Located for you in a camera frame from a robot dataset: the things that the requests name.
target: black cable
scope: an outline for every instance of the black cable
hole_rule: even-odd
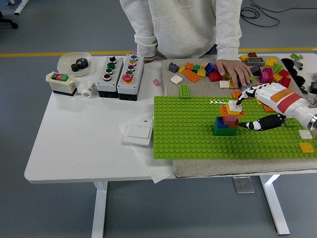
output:
[[[292,8],[286,9],[286,10],[282,10],[282,11],[272,11],[272,10],[266,9],[266,8],[264,8],[264,7],[261,7],[261,6],[257,5],[257,4],[255,4],[252,0],[250,0],[250,1],[252,2],[251,6],[255,6],[255,7],[256,7],[258,10],[260,10],[264,15],[266,15],[267,17],[269,17],[269,18],[274,19],[274,20],[277,21],[276,24],[274,24],[274,25],[269,25],[269,26],[263,26],[263,25],[254,24],[254,23],[248,21],[247,18],[248,18],[248,19],[257,19],[257,18],[259,18],[260,13],[259,13],[256,9],[251,8],[251,7],[244,7],[244,8],[242,8],[241,11],[240,11],[240,16],[242,17],[242,19],[245,20],[246,22],[252,24],[252,25],[259,26],[259,27],[273,27],[273,26],[277,26],[277,25],[280,23],[277,18],[267,15],[264,11],[262,11],[262,9],[263,9],[263,10],[266,10],[266,11],[269,11],[269,12],[274,12],[274,13],[280,13],[280,12],[284,12],[284,11],[288,11],[288,10],[293,10],[293,9],[317,9],[317,7],[314,7],[314,8],[292,7]],[[245,14],[243,14],[244,12],[251,12],[251,13],[254,14],[254,16],[246,16]]]

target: gray floor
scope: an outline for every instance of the gray floor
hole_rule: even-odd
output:
[[[135,49],[133,29],[117,0],[30,0],[20,15],[0,0],[0,54]],[[317,7],[312,1],[257,0],[270,9]],[[260,28],[241,21],[242,48],[315,47],[315,10],[272,13]],[[260,17],[259,24],[270,24]],[[24,170],[51,88],[43,75],[59,57],[0,58],[0,237],[88,238],[96,189],[92,183],[30,184]],[[256,193],[236,194],[231,178],[110,182],[109,238],[278,237],[258,177]],[[317,176],[284,175],[274,184],[292,238],[317,237]]]

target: red stripe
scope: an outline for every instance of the red stripe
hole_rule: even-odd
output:
[[[277,108],[284,113],[290,105],[292,105],[297,100],[301,99],[302,97],[299,96],[297,93],[293,93],[288,97],[284,98],[277,106]]]

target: white paper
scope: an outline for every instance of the white paper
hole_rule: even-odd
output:
[[[145,121],[151,120],[153,118],[153,113],[149,113],[139,118],[134,119],[133,121]],[[124,135],[129,122],[119,126],[120,131]],[[148,146],[142,145],[130,145],[134,153],[139,158],[144,169],[151,176],[154,183],[157,183],[171,175],[174,174],[171,160],[156,160],[153,157],[153,137],[151,138],[150,144]]]

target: hoodie sleeve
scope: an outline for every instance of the hoodie sleeve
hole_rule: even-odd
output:
[[[239,60],[242,0],[216,0],[216,44],[218,60]]]
[[[147,0],[120,0],[134,31],[134,39],[139,55],[150,58],[156,54],[157,40]]]

